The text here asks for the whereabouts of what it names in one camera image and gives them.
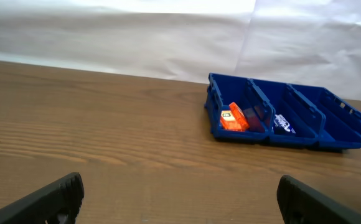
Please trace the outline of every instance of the wood grain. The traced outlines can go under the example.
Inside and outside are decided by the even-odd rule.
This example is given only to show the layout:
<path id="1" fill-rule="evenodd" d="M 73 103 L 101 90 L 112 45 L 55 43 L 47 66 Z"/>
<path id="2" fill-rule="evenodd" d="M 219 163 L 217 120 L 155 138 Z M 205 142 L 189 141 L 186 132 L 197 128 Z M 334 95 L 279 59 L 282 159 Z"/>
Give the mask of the wood grain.
<path id="1" fill-rule="evenodd" d="M 0 62 L 0 208 L 77 171 L 77 223 L 282 223 L 283 174 L 361 212 L 361 149 L 218 142 L 205 97 L 198 83 Z"/>

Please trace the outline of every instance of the blue plastic bin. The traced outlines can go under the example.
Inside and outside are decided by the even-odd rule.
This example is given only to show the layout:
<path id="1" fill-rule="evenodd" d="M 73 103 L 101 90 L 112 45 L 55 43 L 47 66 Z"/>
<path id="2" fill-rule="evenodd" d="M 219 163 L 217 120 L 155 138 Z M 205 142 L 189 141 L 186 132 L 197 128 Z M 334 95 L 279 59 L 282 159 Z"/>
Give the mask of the blue plastic bin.
<path id="1" fill-rule="evenodd" d="M 361 148 L 361 112 L 323 87 L 292 85 L 326 116 L 319 147 Z"/>
<path id="2" fill-rule="evenodd" d="M 214 73 L 209 80 L 205 107 L 215 138 L 322 149 L 361 147 L 361 113 L 325 88 Z M 231 102 L 243 111 L 249 130 L 222 129 L 220 113 Z M 276 114 L 287 119 L 294 136 L 274 133 Z"/>

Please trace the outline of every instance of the white backdrop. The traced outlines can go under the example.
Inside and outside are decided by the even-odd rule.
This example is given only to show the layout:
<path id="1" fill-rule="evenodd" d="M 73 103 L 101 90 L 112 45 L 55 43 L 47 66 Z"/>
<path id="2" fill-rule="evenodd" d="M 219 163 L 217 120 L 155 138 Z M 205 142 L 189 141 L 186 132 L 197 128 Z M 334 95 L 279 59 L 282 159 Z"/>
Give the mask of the white backdrop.
<path id="1" fill-rule="evenodd" d="M 0 60 L 204 83 L 218 72 L 361 100 L 361 1 L 254 5 L 0 0 Z"/>

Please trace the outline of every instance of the blue and white package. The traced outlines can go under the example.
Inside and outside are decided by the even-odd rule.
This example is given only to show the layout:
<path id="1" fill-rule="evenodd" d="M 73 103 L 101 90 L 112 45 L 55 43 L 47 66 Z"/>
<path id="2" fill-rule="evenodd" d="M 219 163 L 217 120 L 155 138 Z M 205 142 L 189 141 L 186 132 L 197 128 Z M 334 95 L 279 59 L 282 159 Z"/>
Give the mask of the blue and white package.
<path id="1" fill-rule="evenodd" d="M 275 134 L 285 134 L 294 136 L 296 134 L 291 124 L 281 114 L 274 115 L 273 129 Z"/>

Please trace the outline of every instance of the orange package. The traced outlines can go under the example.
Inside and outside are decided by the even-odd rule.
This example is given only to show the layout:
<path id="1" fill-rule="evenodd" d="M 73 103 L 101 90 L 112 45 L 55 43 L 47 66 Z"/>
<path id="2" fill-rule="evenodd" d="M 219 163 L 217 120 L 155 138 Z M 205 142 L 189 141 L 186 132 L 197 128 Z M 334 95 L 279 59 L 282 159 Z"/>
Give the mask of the orange package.
<path id="1" fill-rule="evenodd" d="M 233 113 L 229 110 L 223 110 L 220 114 L 220 123 L 222 127 L 230 131 L 244 131 L 242 126 L 237 122 Z"/>
<path id="2" fill-rule="evenodd" d="M 243 131 L 248 130 L 248 128 L 250 128 L 250 125 L 248 124 L 247 119 L 245 119 L 243 112 L 237 106 L 237 104 L 235 102 L 230 103 L 229 107 L 230 107 L 230 110 L 232 111 L 234 117 L 236 118 L 237 122 L 243 128 Z"/>

